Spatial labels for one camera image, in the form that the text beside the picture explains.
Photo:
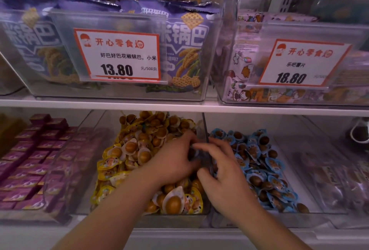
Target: quail egg snack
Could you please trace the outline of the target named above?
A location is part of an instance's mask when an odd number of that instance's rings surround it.
[[[298,195],[283,179],[285,165],[278,159],[276,148],[270,144],[266,129],[259,129],[249,136],[215,129],[210,136],[229,142],[252,193],[265,209],[309,213],[309,209],[298,202]],[[213,162],[216,176],[218,168],[216,161]]]
[[[196,134],[193,120],[170,116],[168,112],[141,111],[139,116],[122,115],[119,123],[121,130],[114,145],[104,150],[102,159],[97,163],[97,181],[91,198],[92,209],[129,177],[132,170],[155,158],[165,143],[177,139],[185,131]],[[189,158],[196,155],[196,150],[190,148]],[[201,214],[203,198],[204,189],[195,174],[163,186],[147,204],[144,215]]]

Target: price label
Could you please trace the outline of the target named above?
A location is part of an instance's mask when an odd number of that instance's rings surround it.
[[[158,34],[93,29],[74,29],[74,33],[91,80],[161,80]]]
[[[325,86],[352,45],[277,39],[261,85]]]

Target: price tag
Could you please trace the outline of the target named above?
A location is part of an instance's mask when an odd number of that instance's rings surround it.
[[[261,85],[323,87],[352,45],[277,39]]]
[[[74,34],[91,80],[161,80],[158,34],[93,29],[74,29]]]

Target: forearm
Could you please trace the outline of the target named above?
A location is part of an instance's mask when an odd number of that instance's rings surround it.
[[[53,250],[123,250],[160,183],[142,167],[130,176]]]
[[[237,226],[258,250],[311,250],[261,206],[248,210]]]

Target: left hand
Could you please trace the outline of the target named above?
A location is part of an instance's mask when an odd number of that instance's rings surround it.
[[[190,144],[196,142],[196,135],[192,131],[186,131],[180,138],[166,143],[144,168],[150,170],[150,174],[158,176],[160,187],[174,184],[201,167],[199,159],[188,160]]]

